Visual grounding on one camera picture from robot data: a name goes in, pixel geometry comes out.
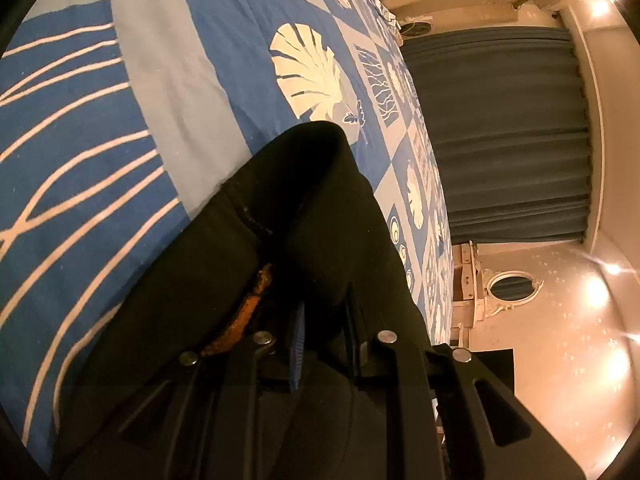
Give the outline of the black studded pants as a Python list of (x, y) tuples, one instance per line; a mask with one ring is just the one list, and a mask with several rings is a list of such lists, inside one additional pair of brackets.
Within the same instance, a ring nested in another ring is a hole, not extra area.
[(119, 434), (180, 356), (268, 330), (302, 370), (262, 395), (262, 479), (385, 479), (385, 408), (354, 350), (381, 330), (430, 345), (371, 185), (332, 122), (286, 130), (149, 266), (62, 407), (55, 479), (163, 479), (157, 437)]

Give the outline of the white vanity dresser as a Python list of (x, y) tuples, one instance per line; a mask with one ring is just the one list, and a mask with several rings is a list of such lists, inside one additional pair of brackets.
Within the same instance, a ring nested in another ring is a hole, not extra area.
[(469, 240), (454, 250), (454, 298), (450, 344), (469, 347), (471, 330), (484, 320), (486, 292), (477, 246)]

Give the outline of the blue white patterned bedsheet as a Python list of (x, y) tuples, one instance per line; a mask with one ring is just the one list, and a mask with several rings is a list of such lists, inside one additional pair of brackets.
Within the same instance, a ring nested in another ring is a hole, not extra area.
[(305, 120), (345, 131), (435, 344), (442, 182), (380, 0), (38, 0), (1, 58), (1, 404), (42, 468), (62, 385), (134, 277)]

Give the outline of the oval vanity mirror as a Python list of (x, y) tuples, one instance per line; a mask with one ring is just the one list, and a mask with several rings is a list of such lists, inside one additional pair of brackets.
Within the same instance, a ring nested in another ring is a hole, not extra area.
[(484, 318), (511, 311), (533, 301), (541, 292), (544, 281), (525, 271), (483, 273)]

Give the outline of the black television screen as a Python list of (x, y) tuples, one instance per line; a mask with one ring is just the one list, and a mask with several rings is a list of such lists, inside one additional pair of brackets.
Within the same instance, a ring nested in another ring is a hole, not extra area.
[(514, 352), (512, 349), (477, 351), (474, 356), (499, 378), (512, 393), (515, 392)]

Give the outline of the dark green curtain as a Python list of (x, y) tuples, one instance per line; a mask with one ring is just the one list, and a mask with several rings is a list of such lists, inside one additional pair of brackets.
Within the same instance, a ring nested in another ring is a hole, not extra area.
[(493, 27), (407, 41), (451, 240), (583, 240), (592, 191), (584, 81), (564, 28)]

